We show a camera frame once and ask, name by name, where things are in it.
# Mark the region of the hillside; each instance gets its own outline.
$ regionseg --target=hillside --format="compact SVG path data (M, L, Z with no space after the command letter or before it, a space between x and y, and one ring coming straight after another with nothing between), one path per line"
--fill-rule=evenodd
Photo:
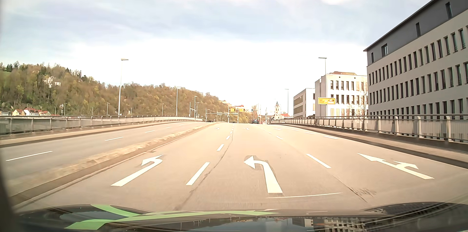
M71 71L69 68L44 64L9 64L0 63L0 97L3 110L24 109L28 105L51 113L57 109L61 114L61 105L66 103L67 115L117 115L118 86L96 81L93 77L83 75L81 71ZM218 97L207 93L179 89L178 115L188 116L189 103L193 108L194 96L200 115L205 116L205 108L211 111L227 111L227 105L222 104ZM122 115L161 115L164 103L164 115L176 114L176 88L164 83L155 85L139 85L130 83L122 85L121 107ZM250 114L239 118L239 122L248 122ZM208 115L208 120L215 116Z

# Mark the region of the metal railing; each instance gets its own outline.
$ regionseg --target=metal railing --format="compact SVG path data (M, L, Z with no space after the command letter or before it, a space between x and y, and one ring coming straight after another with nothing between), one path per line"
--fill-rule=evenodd
M202 121L183 116L1 116L0 135L81 127L98 127L137 122Z
M313 125L468 143L468 114L284 118L275 123Z

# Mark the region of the asphalt road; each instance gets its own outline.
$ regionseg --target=asphalt road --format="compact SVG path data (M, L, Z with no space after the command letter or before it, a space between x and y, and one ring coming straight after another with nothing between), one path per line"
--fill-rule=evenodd
M150 162L142 165L145 159ZM292 126L218 123L20 210L93 203L146 211L323 213L453 202L467 185L467 169L422 157Z
M8 180L15 179L205 124L206 122L178 121L0 148L3 176Z

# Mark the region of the yellow direction sign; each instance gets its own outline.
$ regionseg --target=yellow direction sign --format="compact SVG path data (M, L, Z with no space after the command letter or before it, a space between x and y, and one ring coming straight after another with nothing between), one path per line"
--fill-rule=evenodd
M333 97L319 97L319 104L336 104Z

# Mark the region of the sky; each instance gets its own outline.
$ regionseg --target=sky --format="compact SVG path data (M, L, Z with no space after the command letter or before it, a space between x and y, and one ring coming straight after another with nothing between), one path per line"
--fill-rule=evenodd
M363 50L429 1L1 0L0 61L59 64L113 85L122 69L123 83L262 111L277 101L287 111L289 99L292 115L294 95L325 73L318 57L327 73L366 75Z

